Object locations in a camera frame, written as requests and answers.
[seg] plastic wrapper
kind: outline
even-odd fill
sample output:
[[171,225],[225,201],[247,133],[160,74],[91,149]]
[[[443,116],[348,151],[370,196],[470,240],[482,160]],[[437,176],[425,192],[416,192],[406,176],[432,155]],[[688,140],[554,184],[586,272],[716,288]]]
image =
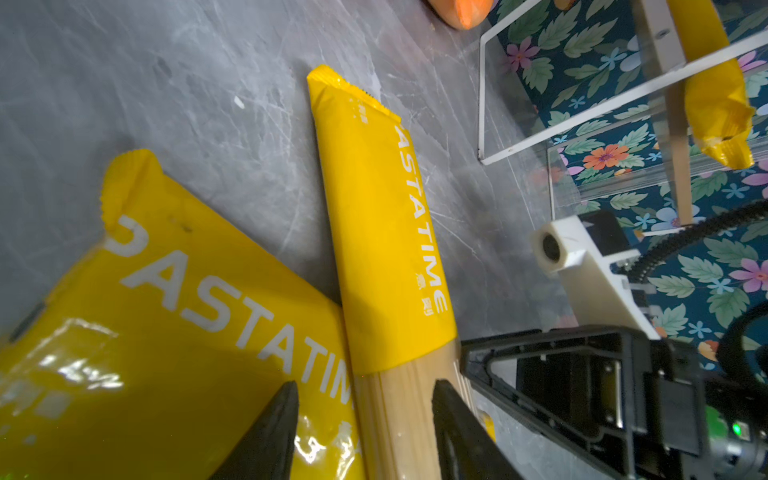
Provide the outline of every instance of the plastic wrapper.
[[107,236],[0,350],[0,478],[209,478],[278,388],[292,478],[363,478],[340,308],[163,175],[104,179]]
[[326,66],[307,78],[371,480],[440,478],[432,390],[458,374],[435,228],[400,118]]
[[[728,46],[728,37],[710,0],[669,0],[686,59],[693,61]],[[702,152],[734,170],[754,164],[746,138],[755,110],[733,58],[685,81],[685,113]]]
[[400,117],[327,66],[308,77],[357,375],[456,338],[413,142]]

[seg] marble countertop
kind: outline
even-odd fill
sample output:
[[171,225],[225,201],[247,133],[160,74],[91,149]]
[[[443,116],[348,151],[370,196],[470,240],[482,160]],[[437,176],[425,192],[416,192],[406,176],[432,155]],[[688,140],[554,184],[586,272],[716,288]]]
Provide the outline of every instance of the marble countertop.
[[[571,311],[528,243],[551,219],[543,149],[488,167],[476,159],[487,27],[452,30],[421,0],[3,2],[0,333],[100,239],[104,171],[139,147],[339,302],[306,88],[322,63],[410,130],[461,337],[552,327]],[[528,134],[536,114],[498,42],[488,47],[492,153]],[[500,426],[527,478],[550,478],[552,462],[581,471],[552,445],[560,457],[540,462],[549,467],[530,463],[520,452],[541,452],[543,439]]]

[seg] yellow bag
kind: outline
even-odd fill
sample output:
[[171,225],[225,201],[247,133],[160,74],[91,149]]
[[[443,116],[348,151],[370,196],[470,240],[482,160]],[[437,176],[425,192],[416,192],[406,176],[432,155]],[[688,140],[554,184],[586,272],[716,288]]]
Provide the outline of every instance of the yellow bag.
[[340,308],[163,175],[114,160],[107,237],[0,351],[0,478],[208,479],[288,379],[292,478],[363,478]]
[[355,375],[456,338],[413,142],[400,117],[322,65],[307,78]]
[[[688,61],[728,46],[728,37],[711,0],[668,0]],[[685,81],[685,114],[701,151],[734,170],[754,164],[746,138],[755,109],[746,96],[735,58]]]

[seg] white metal frame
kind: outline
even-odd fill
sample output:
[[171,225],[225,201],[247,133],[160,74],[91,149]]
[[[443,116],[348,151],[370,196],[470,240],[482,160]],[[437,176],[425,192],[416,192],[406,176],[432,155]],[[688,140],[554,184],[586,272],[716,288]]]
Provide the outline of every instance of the white metal frame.
[[744,55],[749,51],[752,51],[758,47],[768,45],[768,30],[759,31],[743,40],[740,40],[725,48],[721,48],[707,56],[699,58],[698,60],[686,63],[677,70],[669,71],[665,74],[659,75],[656,78],[652,78],[639,84],[637,87],[631,88],[622,94],[608,98],[601,104],[595,105],[580,114],[576,114],[573,117],[556,124],[553,127],[544,129],[543,131],[533,134],[527,137],[517,144],[512,145],[509,148],[505,148],[490,157],[485,156],[485,44],[494,38],[500,31],[507,28],[512,22],[523,16],[528,10],[533,8],[541,0],[525,0],[519,7],[510,12],[496,25],[493,25],[486,33],[480,37],[480,95],[478,101],[478,159],[484,164],[489,165],[499,160],[503,160],[512,154],[516,154],[526,148],[533,147],[534,145],[541,143],[549,138],[554,137],[557,134],[564,133],[576,127],[579,124],[583,124],[586,121],[593,118],[600,117],[610,111],[616,110],[622,105],[626,105],[638,98],[645,97],[655,91],[668,87],[672,84],[682,81],[685,78],[695,75],[702,71],[719,65],[731,58]]

